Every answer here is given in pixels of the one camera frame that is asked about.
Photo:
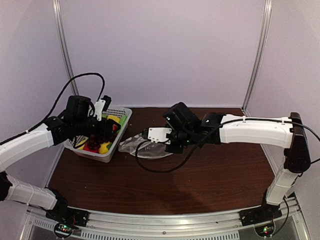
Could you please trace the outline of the red toy bell pepper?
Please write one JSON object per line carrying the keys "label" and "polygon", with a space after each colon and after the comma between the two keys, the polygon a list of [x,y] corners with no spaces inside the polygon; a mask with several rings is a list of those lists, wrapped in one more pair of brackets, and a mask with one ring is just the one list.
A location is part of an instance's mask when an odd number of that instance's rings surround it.
{"label": "red toy bell pepper", "polygon": [[83,147],[84,151],[92,152],[92,153],[98,153],[99,149],[100,149],[99,145],[92,145],[92,144],[89,144],[89,143],[86,143],[84,145],[84,147]]}

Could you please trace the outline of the yellow toy banana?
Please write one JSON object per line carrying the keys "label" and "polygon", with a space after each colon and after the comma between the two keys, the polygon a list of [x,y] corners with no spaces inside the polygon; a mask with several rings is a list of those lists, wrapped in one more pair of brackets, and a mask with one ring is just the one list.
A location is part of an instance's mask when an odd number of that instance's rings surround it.
{"label": "yellow toy banana", "polygon": [[79,144],[75,145],[73,148],[77,150],[83,150],[86,145],[87,140],[81,141]]}

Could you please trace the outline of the clear dotted zip top bag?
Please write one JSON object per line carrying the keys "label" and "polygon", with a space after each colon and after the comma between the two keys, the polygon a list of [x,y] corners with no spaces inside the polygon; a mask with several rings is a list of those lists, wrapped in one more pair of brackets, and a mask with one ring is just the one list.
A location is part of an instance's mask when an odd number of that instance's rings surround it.
{"label": "clear dotted zip top bag", "polygon": [[[135,156],[137,146],[142,143],[144,139],[141,137],[141,134],[129,137],[126,140],[122,141],[118,145],[118,151],[122,153],[128,153],[131,156]],[[137,156],[141,159],[160,159],[164,157],[171,156],[172,153],[165,151],[166,146],[160,143],[146,142],[143,143],[139,149]]]}

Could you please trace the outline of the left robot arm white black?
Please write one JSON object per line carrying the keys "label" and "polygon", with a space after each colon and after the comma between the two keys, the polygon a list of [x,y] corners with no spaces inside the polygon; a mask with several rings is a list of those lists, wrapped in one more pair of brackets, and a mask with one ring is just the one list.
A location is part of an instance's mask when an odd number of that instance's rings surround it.
{"label": "left robot arm white black", "polygon": [[0,199],[15,201],[42,208],[59,222],[72,218],[68,201],[56,190],[39,188],[10,177],[6,169],[39,150],[50,148],[66,140],[77,141],[78,136],[92,135],[107,140],[121,125],[112,119],[103,118],[111,103],[105,95],[92,103],[85,96],[72,95],[66,109],[58,116],[47,116],[35,127],[18,134],[0,144]]}

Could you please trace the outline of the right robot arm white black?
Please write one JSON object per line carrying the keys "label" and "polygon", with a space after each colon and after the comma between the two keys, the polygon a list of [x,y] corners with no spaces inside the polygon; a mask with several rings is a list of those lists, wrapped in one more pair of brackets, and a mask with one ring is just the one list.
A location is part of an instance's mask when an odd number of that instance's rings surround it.
{"label": "right robot arm white black", "polygon": [[264,192],[259,207],[242,210],[242,225],[270,221],[282,216],[280,204],[297,178],[311,166],[305,128],[298,113],[288,117],[252,118],[224,113],[207,113],[199,119],[183,102],[170,107],[163,117],[167,127],[162,133],[166,151],[181,154],[188,145],[249,143],[283,148],[282,166]]}

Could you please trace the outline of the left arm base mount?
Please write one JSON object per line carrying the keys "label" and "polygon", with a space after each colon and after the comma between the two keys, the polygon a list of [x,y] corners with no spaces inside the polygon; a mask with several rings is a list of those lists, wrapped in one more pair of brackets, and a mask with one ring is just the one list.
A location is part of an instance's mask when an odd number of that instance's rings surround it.
{"label": "left arm base mount", "polygon": [[53,233],[61,240],[80,234],[81,228],[86,227],[89,220],[89,212],[86,210],[68,207],[64,215],[56,210],[43,210],[46,218],[56,222]]}

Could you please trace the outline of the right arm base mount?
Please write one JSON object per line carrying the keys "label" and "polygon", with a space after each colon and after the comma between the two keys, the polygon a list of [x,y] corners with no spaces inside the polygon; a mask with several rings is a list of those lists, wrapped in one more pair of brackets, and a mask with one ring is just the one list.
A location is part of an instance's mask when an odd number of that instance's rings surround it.
{"label": "right arm base mount", "polygon": [[242,226],[254,225],[255,233],[262,238],[271,237],[276,231],[274,220],[280,218],[279,209],[263,208],[262,206],[241,210],[239,217]]}

